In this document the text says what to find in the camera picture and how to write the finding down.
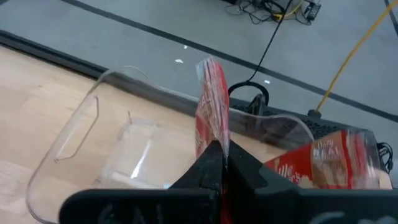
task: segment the gray floor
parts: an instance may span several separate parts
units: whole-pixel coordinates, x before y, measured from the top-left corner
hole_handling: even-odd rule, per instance
[[[252,63],[258,63],[276,27],[271,22],[253,25],[245,15],[231,16],[224,11],[228,4],[218,0],[82,1]],[[312,26],[295,21],[281,25],[262,66],[326,89],[354,44],[385,8],[382,0],[322,1]],[[0,6],[0,29],[104,67],[135,65],[158,84],[193,96],[199,91],[195,64],[209,56],[58,0],[10,0]],[[398,36],[387,17],[354,56],[333,92],[398,114],[397,55]],[[219,60],[228,85],[253,72]],[[322,98],[263,73],[254,81],[267,87],[270,106],[276,108],[306,114]],[[233,97],[251,100],[256,93],[240,89]],[[322,113],[325,119],[371,129],[378,141],[398,148],[396,122],[332,99]],[[395,172],[393,177],[398,177],[398,169]]]

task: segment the yellow cable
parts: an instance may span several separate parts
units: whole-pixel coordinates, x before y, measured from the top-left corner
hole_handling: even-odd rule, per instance
[[[288,17],[290,15],[292,15],[295,11],[297,11],[298,9],[300,9],[301,5],[304,3],[304,0],[301,0],[296,7],[291,10],[290,12],[285,14],[285,17]],[[274,16],[277,18],[277,20],[282,19],[282,14],[274,14]]]
[[[349,60],[351,59],[351,57],[357,52],[357,50],[362,46],[363,42],[372,34],[372,32],[378,27],[378,25],[382,22],[382,20],[385,18],[385,16],[389,13],[389,11],[396,5],[398,4],[398,0],[394,0],[388,7],[387,9],[381,14],[381,16],[377,19],[377,21],[373,24],[373,26],[368,30],[368,32],[361,38],[361,40],[355,45],[354,49],[349,53],[349,55],[347,56],[346,60],[344,61],[344,63],[341,65],[340,69],[338,70],[337,74],[335,75],[335,77],[333,78],[333,80],[330,83],[329,89],[328,91],[326,91],[325,95],[323,95],[323,98],[321,100],[321,102],[319,102],[318,107],[317,107],[317,111],[319,111],[319,109],[321,108],[321,106],[325,103],[326,99],[328,98],[331,89],[333,88],[333,86],[335,85],[338,77],[341,75],[341,73],[343,72],[345,66],[347,65],[347,63],[349,62]]]

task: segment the wooden table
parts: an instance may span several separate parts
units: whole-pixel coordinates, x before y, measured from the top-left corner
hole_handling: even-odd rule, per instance
[[[89,78],[0,47],[2,223],[35,222],[25,205],[29,177],[94,83]],[[187,136],[193,136],[195,124],[190,116],[125,92],[112,97],[115,101],[129,105],[133,118],[156,120],[162,127],[188,130]],[[120,118],[124,121],[127,114],[121,114]],[[107,122],[104,121],[102,125],[106,129]],[[232,133],[231,138],[260,161],[267,161],[285,152],[239,134]],[[184,149],[187,158],[194,155],[194,149],[190,150],[190,147]],[[69,170],[65,169],[57,175],[64,175],[68,179],[68,173]],[[382,186],[391,188],[388,175],[383,173],[381,176]]]

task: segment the red snack package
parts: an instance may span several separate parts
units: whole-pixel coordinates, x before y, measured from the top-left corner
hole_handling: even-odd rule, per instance
[[[197,75],[203,87],[196,110],[197,157],[216,139],[227,157],[229,96],[224,71],[220,63],[210,57],[197,65]]]
[[[265,165],[303,188],[379,188],[376,141],[369,133],[338,131]]]

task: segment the wooden surface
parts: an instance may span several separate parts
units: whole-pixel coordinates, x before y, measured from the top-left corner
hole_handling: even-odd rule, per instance
[[[35,222],[25,205],[27,181],[93,84],[93,80],[81,75],[0,47],[0,219],[2,223]],[[133,118],[156,120],[162,127],[190,130],[187,136],[193,136],[192,117],[124,92],[113,93],[111,99],[128,105],[128,111]],[[121,121],[125,121],[126,109],[120,111],[122,111]],[[106,127],[111,124],[110,120],[98,124],[99,127],[103,125],[105,129],[96,136],[107,138]],[[267,161],[284,153],[283,150],[235,133],[231,134],[231,138],[243,148],[249,149],[249,152],[261,161]],[[86,150],[87,154],[84,154],[82,148],[79,157],[90,156],[90,150],[92,149]],[[194,155],[194,149],[187,152],[185,147],[182,150],[185,150],[184,158],[192,158]],[[60,180],[64,177],[68,182],[71,171],[70,167],[66,168],[67,163],[64,164],[64,170],[54,171],[51,174],[61,175]],[[73,165],[83,166],[78,161]],[[84,175],[79,181],[74,184],[88,184]],[[382,175],[381,182],[385,188],[391,187],[387,174]]]

